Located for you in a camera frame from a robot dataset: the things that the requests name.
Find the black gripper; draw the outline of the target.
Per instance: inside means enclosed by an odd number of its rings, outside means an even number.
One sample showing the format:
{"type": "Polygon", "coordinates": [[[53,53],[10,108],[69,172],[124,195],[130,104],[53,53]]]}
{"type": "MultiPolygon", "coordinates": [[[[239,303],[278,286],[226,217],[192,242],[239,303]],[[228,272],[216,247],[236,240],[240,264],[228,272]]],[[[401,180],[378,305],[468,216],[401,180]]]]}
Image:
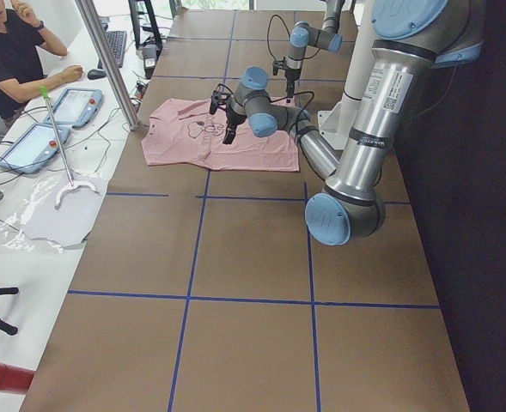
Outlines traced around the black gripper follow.
{"type": "Polygon", "coordinates": [[[235,139],[237,127],[246,121],[246,115],[236,112],[232,107],[227,107],[225,112],[227,121],[223,144],[230,145],[235,139]]]}
{"type": "Polygon", "coordinates": [[[296,81],[299,79],[299,69],[287,68],[286,79],[286,101],[291,102],[295,96],[296,81]]]}

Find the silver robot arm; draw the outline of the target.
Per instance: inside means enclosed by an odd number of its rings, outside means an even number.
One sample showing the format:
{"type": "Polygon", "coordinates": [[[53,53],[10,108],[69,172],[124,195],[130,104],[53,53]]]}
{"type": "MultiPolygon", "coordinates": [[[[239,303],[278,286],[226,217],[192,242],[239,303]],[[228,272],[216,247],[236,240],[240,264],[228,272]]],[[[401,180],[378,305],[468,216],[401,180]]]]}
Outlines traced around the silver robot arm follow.
{"type": "Polygon", "coordinates": [[[385,219],[376,180],[418,78],[479,56],[485,9],[483,1],[367,2],[334,109],[342,151],[330,145],[305,109],[274,104],[266,90],[268,76],[256,66],[245,71],[235,90],[217,89],[211,96],[211,109],[226,113],[224,141],[232,143],[245,123],[257,137],[285,131],[325,182],[305,208],[309,232],[325,245],[371,235],[385,219]]]}
{"type": "Polygon", "coordinates": [[[313,27],[306,21],[299,21],[290,33],[289,51],[282,61],[288,102],[295,94],[295,85],[301,76],[307,48],[310,46],[318,50],[338,52],[343,43],[343,37],[338,31],[344,0],[325,1],[325,4],[326,12],[321,28],[313,27]]]}

